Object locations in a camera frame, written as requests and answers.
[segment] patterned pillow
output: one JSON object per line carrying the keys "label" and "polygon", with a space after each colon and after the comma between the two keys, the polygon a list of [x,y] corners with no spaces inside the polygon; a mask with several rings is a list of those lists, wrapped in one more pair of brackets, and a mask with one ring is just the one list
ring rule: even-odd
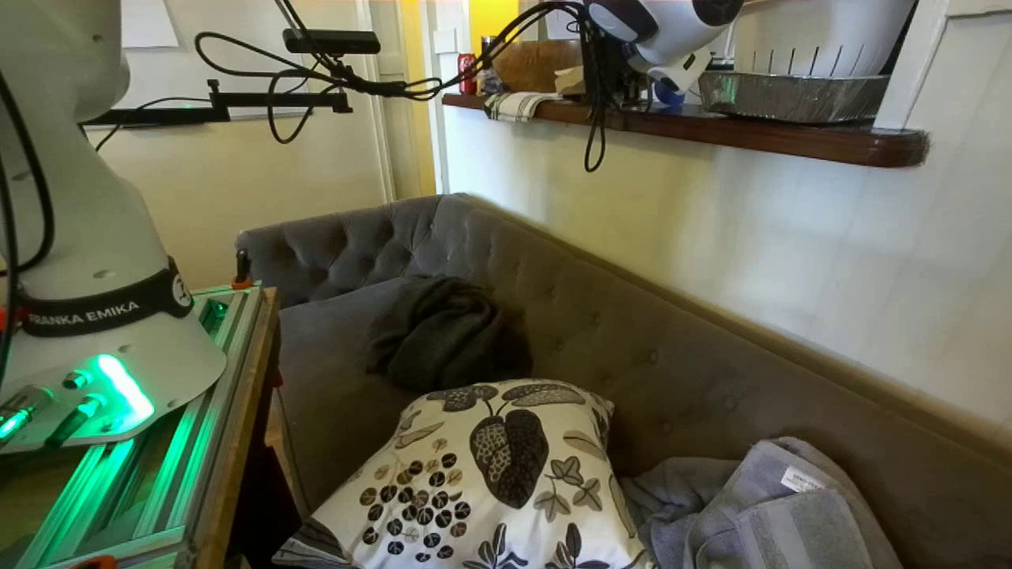
{"label": "patterned pillow", "polygon": [[636,566],[610,401],[552,380],[414,399],[396,436],[275,552],[280,566]]}

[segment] throw pillow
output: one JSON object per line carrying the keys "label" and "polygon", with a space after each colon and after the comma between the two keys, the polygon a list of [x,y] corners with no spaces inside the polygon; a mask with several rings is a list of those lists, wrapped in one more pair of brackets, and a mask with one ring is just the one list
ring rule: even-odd
{"label": "throw pillow", "polygon": [[284,566],[636,566],[610,401],[552,380],[414,399],[391,438],[278,549]]}

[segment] sofa cushion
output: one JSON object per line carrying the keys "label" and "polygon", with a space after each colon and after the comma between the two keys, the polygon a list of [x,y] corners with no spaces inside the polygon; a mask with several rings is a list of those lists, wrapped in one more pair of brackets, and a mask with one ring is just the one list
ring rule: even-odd
{"label": "sofa cushion", "polygon": [[414,399],[396,436],[278,549],[293,566],[631,566],[610,401],[552,380]]}
{"label": "sofa cushion", "polygon": [[412,392],[371,372],[373,321],[405,282],[280,308],[280,417],[304,504],[320,504],[377,451]]}

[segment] green led light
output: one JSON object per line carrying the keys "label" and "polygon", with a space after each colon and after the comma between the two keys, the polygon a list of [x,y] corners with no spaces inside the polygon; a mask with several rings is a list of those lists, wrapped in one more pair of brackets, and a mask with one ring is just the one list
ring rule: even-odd
{"label": "green led light", "polygon": [[155,403],[150,401],[150,394],[139,392],[135,380],[130,377],[130,371],[111,358],[100,355],[99,358],[99,371],[114,381],[114,389],[128,399],[130,410],[135,419],[144,419],[155,414]]}
{"label": "green led light", "polygon": [[0,442],[13,438],[13,436],[28,422],[28,417],[32,417],[28,407],[8,414],[8,417],[0,422]]}

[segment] tufted sofa backrest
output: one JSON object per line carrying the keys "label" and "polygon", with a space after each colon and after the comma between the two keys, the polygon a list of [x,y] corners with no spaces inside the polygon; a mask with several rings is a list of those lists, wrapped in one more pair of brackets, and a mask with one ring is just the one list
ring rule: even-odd
{"label": "tufted sofa backrest", "polygon": [[486,286],[529,337],[534,377],[618,403],[620,473],[669,454],[739,458],[756,438],[794,432],[846,466],[910,566],[1012,561],[1006,451],[861,371],[658,292],[470,195],[260,227],[240,245],[284,303],[396,275]]}

